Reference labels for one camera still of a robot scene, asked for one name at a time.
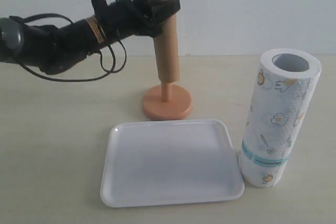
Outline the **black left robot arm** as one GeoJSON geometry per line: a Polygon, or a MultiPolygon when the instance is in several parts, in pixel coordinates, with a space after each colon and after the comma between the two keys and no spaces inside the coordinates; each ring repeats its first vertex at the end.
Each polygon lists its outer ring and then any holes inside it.
{"type": "Polygon", "coordinates": [[[95,14],[63,27],[32,25],[59,14],[1,18],[1,62],[37,67],[52,76],[130,36],[155,38],[180,9],[180,0],[91,0],[95,14]]]}

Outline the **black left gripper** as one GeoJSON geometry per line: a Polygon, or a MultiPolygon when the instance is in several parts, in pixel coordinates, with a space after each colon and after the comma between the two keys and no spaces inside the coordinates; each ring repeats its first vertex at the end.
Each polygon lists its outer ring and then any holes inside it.
{"type": "Polygon", "coordinates": [[[147,0],[97,0],[97,42],[107,46],[130,36],[155,38],[163,33],[168,18],[181,9],[180,0],[151,3],[152,17],[147,16],[147,0]]]}

